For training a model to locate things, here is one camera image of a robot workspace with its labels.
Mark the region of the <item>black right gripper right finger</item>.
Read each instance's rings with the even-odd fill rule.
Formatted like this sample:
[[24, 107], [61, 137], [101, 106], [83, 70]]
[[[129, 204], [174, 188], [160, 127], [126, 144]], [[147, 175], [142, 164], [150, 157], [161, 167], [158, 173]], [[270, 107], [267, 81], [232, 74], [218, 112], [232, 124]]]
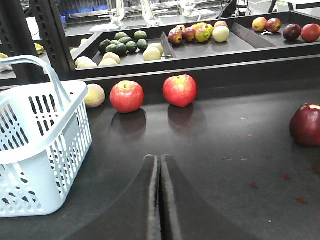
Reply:
[[164, 240], [253, 240], [190, 185], [172, 155], [160, 160], [160, 225]]

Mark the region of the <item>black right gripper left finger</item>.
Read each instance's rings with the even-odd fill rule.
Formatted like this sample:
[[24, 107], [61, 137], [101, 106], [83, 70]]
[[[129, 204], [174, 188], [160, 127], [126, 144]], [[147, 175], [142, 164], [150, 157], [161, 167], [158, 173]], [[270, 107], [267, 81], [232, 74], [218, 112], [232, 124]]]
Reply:
[[119, 198], [69, 240], [159, 240], [159, 161], [148, 154]]

